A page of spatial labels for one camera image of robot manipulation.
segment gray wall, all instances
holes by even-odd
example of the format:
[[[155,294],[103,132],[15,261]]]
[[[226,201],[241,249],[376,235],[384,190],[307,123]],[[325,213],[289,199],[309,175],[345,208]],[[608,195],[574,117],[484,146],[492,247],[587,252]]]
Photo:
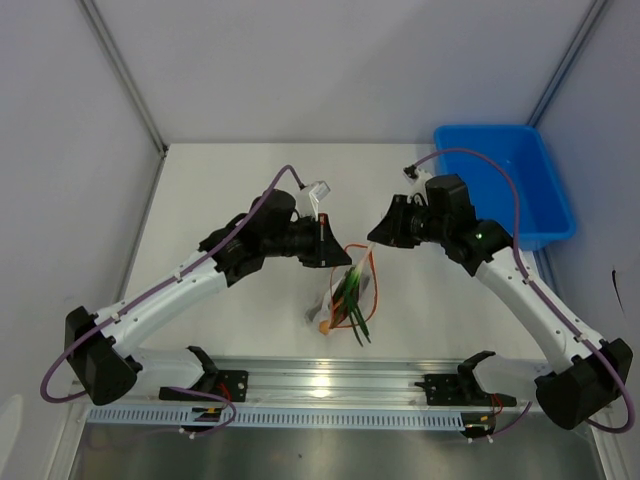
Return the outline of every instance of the gray wall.
[[[0,65],[0,404],[26,407],[3,478],[36,479],[64,411],[38,387],[65,314],[112,300],[158,158],[72,0],[1,2]]]
[[[578,231],[551,249],[569,304],[640,351],[640,3],[616,0],[542,124]],[[617,271],[620,302],[612,281]],[[640,406],[640,366],[629,386]],[[619,424],[624,405],[616,405]],[[640,477],[640,427],[618,438]]]
[[[525,122],[590,0],[97,0],[174,142]]]

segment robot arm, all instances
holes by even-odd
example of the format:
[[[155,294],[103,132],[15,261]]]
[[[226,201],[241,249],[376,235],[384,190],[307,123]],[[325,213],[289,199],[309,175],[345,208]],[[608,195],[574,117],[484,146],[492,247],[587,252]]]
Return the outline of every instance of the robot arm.
[[[246,214],[211,233],[200,242],[198,250],[144,293],[94,314],[84,307],[69,313],[65,347],[96,325],[112,320],[68,357],[93,403],[111,403],[132,389],[138,394],[154,394],[163,386],[197,385],[201,391],[210,389],[215,381],[215,366],[199,347],[177,352],[138,347],[193,303],[260,270],[267,257],[295,256],[311,268],[350,265],[351,258],[331,232],[328,216],[317,211],[319,199],[326,193],[324,182],[306,187],[297,205],[303,216],[298,213],[292,221],[296,200],[286,192],[274,190],[244,228],[211,258],[209,252]]]
[[[397,248],[421,242],[439,243],[447,256],[462,265],[495,293],[516,315],[540,346],[548,363],[507,360],[482,352],[461,365],[487,393],[505,393],[534,400],[557,425],[571,429],[620,396],[611,375],[584,341],[597,345],[622,381],[632,352],[621,339],[606,342],[589,328],[540,279],[514,260],[513,239],[495,221],[478,220],[465,183],[457,175],[431,177],[405,172],[415,180],[412,194],[395,195],[391,207],[368,239]],[[577,336],[529,285],[535,280],[545,297],[575,322]]]

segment blue plastic container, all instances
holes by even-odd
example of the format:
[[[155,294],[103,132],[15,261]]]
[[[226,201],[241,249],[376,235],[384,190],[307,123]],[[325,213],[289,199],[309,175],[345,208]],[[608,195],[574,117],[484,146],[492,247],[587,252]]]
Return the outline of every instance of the blue plastic container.
[[[438,150],[464,147],[487,155],[513,179],[520,196],[520,248],[539,250],[576,230],[562,185],[537,130],[525,125],[446,125],[434,134]],[[498,221],[513,235],[513,195],[491,165],[463,153],[436,160],[436,172],[457,173],[469,187],[478,218]]]

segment white table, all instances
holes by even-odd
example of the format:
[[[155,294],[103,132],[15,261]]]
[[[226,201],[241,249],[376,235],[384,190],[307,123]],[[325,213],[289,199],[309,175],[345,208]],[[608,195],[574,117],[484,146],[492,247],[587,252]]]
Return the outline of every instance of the white table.
[[[408,185],[402,167],[429,145],[175,144],[169,149],[129,281],[127,295],[155,281],[200,240],[246,212],[279,168],[290,163],[304,182],[326,180],[329,214],[342,245],[366,242],[394,193]],[[296,191],[287,176],[280,188]],[[380,302],[372,344],[349,330],[325,337],[304,319],[328,270],[295,258],[271,258],[230,290],[192,306],[144,344],[198,345],[214,356],[457,360],[481,350],[543,358],[511,312],[437,245],[374,251]]]

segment blue bin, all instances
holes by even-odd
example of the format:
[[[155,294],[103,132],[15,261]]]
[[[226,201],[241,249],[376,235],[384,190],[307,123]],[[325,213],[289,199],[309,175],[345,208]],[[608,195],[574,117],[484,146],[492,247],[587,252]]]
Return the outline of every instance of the blue bin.
[[[525,125],[446,125],[434,134],[438,150],[470,148],[506,170],[520,196],[520,248],[539,250],[576,230],[569,202],[537,130]],[[491,165],[463,153],[436,160],[436,172],[457,173],[469,187],[478,218],[498,221],[513,235],[513,196]]]

